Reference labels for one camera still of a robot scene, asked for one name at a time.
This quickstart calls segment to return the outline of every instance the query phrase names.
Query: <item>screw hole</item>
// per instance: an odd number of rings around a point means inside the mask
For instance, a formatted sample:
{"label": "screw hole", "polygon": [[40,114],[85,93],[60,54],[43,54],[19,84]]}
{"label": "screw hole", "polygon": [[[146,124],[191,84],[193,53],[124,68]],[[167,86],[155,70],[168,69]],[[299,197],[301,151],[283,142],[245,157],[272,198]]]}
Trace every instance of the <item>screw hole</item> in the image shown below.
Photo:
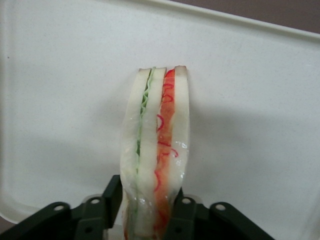
{"label": "screw hole", "polygon": [[223,206],[222,204],[216,205],[215,208],[216,208],[217,210],[219,210],[219,211],[224,211],[224,210],[226,210],[226,207]]}
{"label": "screw hole", "polygon": [[174,230],[177,234],[180,234],[182,232],[182,228],[177,226]]}
{"label": "screw hole", "polygon": [[92,203],[92,204],[97,204],[97,203],[99,203],[99,202],[100,202],[100,200],[97,199],[97,198],[95,198],[95,199],[92,199],[90,203]]}
{"label": "screw hole", "polygon": [[184,204],[190,204],[190,203],[191,203],[191,200],[190,200],[189,198],[184,198],[184,199],[182,199],[182,202],[183,202]]}
{"label": "screw hole", "polygon": [[53,210],[55,210],[55,211],[60,211],[60,210],[62,210],[62,209],[64,209],[64,206],[62,206],[62,205],[58,205],[58,206],[55,206],[55,207],[53,208]]}
{"label": "screw hole", "polygon": [[85,228],[84,232],[85,232],[86,234],[89,234],[89,233],[91,233],[93,230],[94,230],[94,229],[93,229],[92,227],[88,226],[88,227]]}

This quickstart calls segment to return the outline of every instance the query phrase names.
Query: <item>tomato slice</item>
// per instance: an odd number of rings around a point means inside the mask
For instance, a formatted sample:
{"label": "tomato slice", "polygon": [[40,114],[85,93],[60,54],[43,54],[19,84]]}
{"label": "tomato slice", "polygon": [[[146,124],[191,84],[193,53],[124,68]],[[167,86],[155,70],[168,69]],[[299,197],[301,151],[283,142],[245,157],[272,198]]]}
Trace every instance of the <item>tomato slice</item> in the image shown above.
{"label": "tomato slice", "polygon": [[157,128],[157,165],[154,170],[155,175],[155,205],[157,208],[156,220],[154,224],[155,234],[162,239],[171,215],[168,201],[168,180],[170,167],[170,153],[172,149],[172,118],[175,113],[175,70],[167,72],[162,86],[162,99],[158,118],[161,120]]}

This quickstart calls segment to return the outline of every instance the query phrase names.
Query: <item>plastic wrap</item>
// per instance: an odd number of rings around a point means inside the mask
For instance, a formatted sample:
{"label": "plastic wrap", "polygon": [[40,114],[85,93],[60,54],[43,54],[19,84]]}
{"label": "plastic wrap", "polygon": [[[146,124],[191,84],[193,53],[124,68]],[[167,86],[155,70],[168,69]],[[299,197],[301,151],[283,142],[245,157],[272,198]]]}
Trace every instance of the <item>plastic wrap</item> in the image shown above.
{"label": "plastic wrap", "polygon": [[187,68],[140,69],[123,122],[120,176],[127,240],[161,239],[189,152]]}

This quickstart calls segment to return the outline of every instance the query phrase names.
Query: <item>white surface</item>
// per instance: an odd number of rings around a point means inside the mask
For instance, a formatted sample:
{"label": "white surface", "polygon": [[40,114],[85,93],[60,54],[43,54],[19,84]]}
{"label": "white surface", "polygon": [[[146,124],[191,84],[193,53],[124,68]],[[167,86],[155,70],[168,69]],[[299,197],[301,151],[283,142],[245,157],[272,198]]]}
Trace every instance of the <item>white surface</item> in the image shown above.
{"label": "white surface", "polygon": [[186,65],[184,191],[277,240],[317,240],[319,63],[317,34],[175,3],[2,0],[1,214],[102,193],[138,68]]}

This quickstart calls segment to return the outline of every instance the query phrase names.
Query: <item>gray background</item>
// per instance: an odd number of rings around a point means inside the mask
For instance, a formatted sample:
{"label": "gray background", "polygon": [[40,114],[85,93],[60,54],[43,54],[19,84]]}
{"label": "gray background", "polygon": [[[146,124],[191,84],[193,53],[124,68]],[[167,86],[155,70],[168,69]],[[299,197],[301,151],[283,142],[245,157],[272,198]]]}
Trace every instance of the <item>gray background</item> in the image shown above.
{"label": "gray background", "polygon": [[[320,34],[320,0],[171,0]],[[0,233],[13,224],[0,217]]]}

